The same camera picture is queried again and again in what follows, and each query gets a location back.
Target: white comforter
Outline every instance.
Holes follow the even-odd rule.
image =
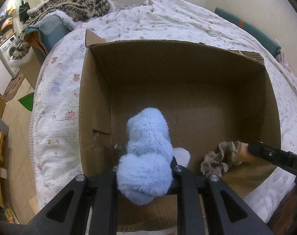
[[[30,129],[40,209],[82,173],[78,107],[86,29],[108,42],[169,39],[260,53],[278,104],[282,149],[297,154],[297,85],[274,57],[250,34],[211,11],[182,0],[147,0],[139,7],[80,24],[46,58],[36,87]],[[267,222],[292,188],[293,180],[293,175],[277,168],[244,200]]]

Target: cardboard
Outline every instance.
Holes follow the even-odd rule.
[[[31,199],[29,199],[29,203],[35,215],[38,214],[38,195],[34,195]]]
[[[262,141],[280,148],[277,103],[263,58],[202,43],[130,40],[105,43],[86,33],[79,107],[81,162],[87,176],[115,161],[112,145],[127,143],[127,120],[146,107],[161,110],[174,147],[191,154],[189,169],[201,175],[204,154],[222,141]],[[223,179],[241,197],[275,166],[259,161],[231,168]],[[135,206],[118,200],[118,230],[176,226],[176,196]]]

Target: rug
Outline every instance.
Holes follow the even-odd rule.
[[[13,80],[11,80],[11,82],[9,83],[9,86],[7,88],[7,91],[4,95],[5,102],[8,102],[9,100],[12,100],[13,97],[15,97],[16,93],[18,92],[19,87],[21,86],[21,84],[25,78],[26,77],[20,71],[18,73],[18,75]]]

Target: floor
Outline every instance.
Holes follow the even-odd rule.
[[[36,195],[34,174],[29,151],[31,112],[18,99],[34,90],[27,80],[21,84],[15,97],[6,103],[2,120],[9,126],[3,143],[4,168],[8,179],[3,180],[5,202],[10,204],[21,224],[27,224],[35,213],[30,200]]]

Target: stuffed animal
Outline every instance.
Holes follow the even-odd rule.
[[[173,147],[162,113],[146,108],[127,122],[127,154],[119,160],[118,189],[136,205],[167,193],[172,172]]]

